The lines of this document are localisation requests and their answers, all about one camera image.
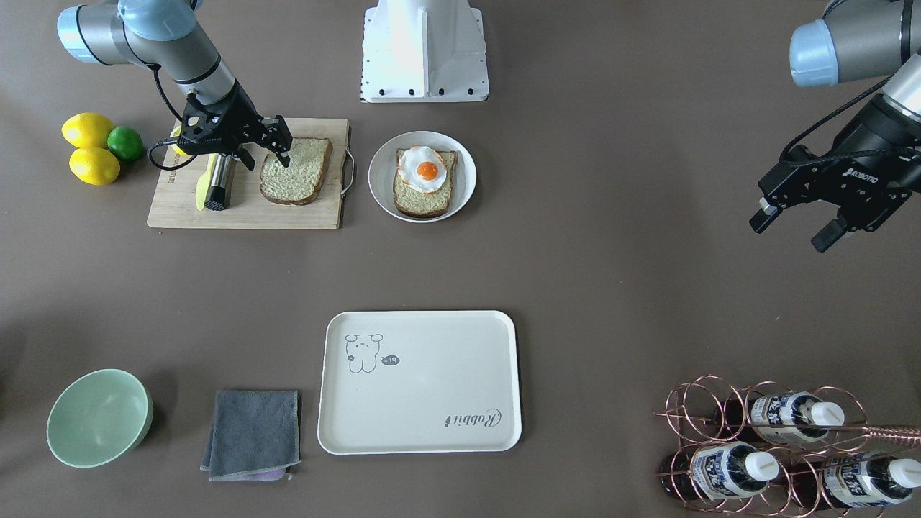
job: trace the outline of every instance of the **rectangular tray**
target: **rectangular tray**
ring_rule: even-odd
[[[317,199],[305,206],[274,204],[259,192],[259,171],[268,151],[256,145],[246,148],[256,160],[256,168],[231,160],[233,181],[227,210],[198,210],[195,207],[195,184],[208,165],[208,157],[197,157],[178,171],[161,171],[150,204],[147,226],[155,229],[338,229],[342,216],[343,166],[348,147],[347,119],[285,119],[291,135],[329,138],[332,155],[323,186]],[[172,149],[167,150],[164,164],[182,163]]]
[[[327,452],[502,452],[520,436],[508,315],[344,312],[330,321],[317,425]]]

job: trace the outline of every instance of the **fried egg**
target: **fried egg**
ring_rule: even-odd
[[[403,151],[397,172],[403,183],[424,194],[434,193],[448,178],[445,161],[427,146],[413,146]]]

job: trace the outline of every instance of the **bottle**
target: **bottle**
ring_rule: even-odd
[[[822,401],[808,392],[770,394],[750,400],[748,413],[751,426],[744,424],[745,415],[742,412],[741,401],[730,399],[724,407],[723,418],[726,420],[726,426],[717,436],[728,438],[742,427],[737,438],[754,444],[770,442],[806,445],[820,441],[828,435],[828,430],[807,428],[809,425],[841,426],[845,423],[845,411],[839,405]],[[714,413],[714,420],[721,420],[719,409]],[[771,428],[778,425],[783,425],[783,428]]]
[[[779,470],[773,455],[741,441],[702,446],[677,457],[668,455],[659,466],[660,474],[677,473],[661,477],[665,492],[685,501],[753,497],[767,489],[767,482]]]
[[[794,490],[804,506],[816,511],[852,507],[882,507],[911,499],[912,489],[921,487],[921,463],[914,459],[860,453],[811,463],[818,480],[804,464],[790,469]],[[827,497],[820,497],[819,482]]]

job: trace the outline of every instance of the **egg yolk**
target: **egg yolk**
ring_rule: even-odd
[[[438,176],[438,166],[433,162],[422,162],[415,168],[415,173],[421,176],[423,180],[435,180]]]

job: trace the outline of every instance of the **bread crust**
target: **bread crust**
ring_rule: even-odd
[[[327,142],[326,149],[323,152],[323,162],[320,168],[320,174],[317,176],[317,181],[314,182],[311,187],[313,189],[313,194],[301,198],[298,200],[283,200],[278,199],[270,194],[267,194],[264,190],[265,182],[262,177],[262,173],[265,171],[265,166],[269,163],[269,160],[274,158],[273,155],[269,155],[265,162],[262,163],[262,169],[259,171],[259,192],[262,193],[262,197],[269,200],[270,202],[278,205],[291,205],[291,206],[304,206],[310,202],[317,199],[320,196],[320,189],[323,186],[323,182],[326,181],[326,169],[329,166],[330,158],[332,157],[332,141],[329,138],[295,138],[294,140],[325,140]]]
[[[450,189],[450,196],[446,200],[445,205],[441,208],[438,208],[432,211],[428,211],[428,212],[414,211],[410,207],[408,207],[406,204],[401,203],[400,194],[397,192],[397,183],[398,182],[405,183],[405,181],[403,180],[403,178],[401,178],[399,171],[395,171],[393,173],[394,174],[393,176],[393,203],[394,205],[396,205],[397,210],[399,210],[406,216],[409,216],[412,218],[429,219],[429,218],[437,218],[448,212],[448,208],[450,207],[451,197],[454,196],[454,170],[457,167],[457,161],[458,161],[457,151],[439,151],[437,149],[435,151],[439,155],[451,156],[450,166],[448,166],[448,173],[447,173],[448,178],[445,181],[445,185],[442,185],[440,189],[438,189],[437,191],[434,191],[433,193],[424,194],[424,195],[432,195],[435,193],[439,193],[441,192],[442,189],[445,189],[447,186]],[[402,152],[403,152],[403,149],[397,150],[397,164],[400,163],[400,157],[402,155]]]

